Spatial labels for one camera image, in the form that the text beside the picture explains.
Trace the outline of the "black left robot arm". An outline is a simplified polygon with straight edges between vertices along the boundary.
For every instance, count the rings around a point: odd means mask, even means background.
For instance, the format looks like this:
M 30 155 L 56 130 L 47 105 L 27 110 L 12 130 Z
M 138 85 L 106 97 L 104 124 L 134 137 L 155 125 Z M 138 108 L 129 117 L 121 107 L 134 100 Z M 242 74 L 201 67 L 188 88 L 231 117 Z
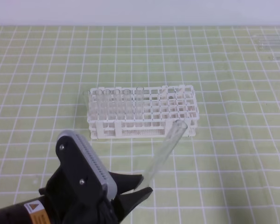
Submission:
M 60 166 L 40 196 L 0 209 L 0 224 L 119 224 L 152 193 L 142 175 L 109 172 L 80 137 L 56 144 Z

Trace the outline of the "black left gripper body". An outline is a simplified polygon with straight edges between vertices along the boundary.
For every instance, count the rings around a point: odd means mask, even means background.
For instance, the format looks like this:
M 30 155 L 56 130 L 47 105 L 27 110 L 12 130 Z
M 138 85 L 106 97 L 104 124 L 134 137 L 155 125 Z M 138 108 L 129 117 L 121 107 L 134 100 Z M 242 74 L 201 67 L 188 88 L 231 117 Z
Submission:
M 117 184 L 89 148 L 62 136 L 56 143 L 60 166 L 40 193 L 46 197 L 54 224 L 118 224 L 111 201 Z

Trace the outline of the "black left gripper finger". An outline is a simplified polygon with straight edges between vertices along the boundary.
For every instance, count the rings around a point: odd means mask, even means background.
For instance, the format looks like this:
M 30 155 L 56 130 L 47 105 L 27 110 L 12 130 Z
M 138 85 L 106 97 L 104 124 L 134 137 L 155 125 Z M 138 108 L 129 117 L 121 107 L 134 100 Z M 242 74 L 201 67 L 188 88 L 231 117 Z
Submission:
M 140 203 L 149 198 L 153 189 L 146 187 L 129 194 L 117 195 L 112 201 L 116 216 L 127 216 Z
M 111 177 L 117 184 L 117 194 L 123 194 L 130 190 L 136 189 L 143 181 L 144 177 L 141 174 L 125 175 L 109 172 Z

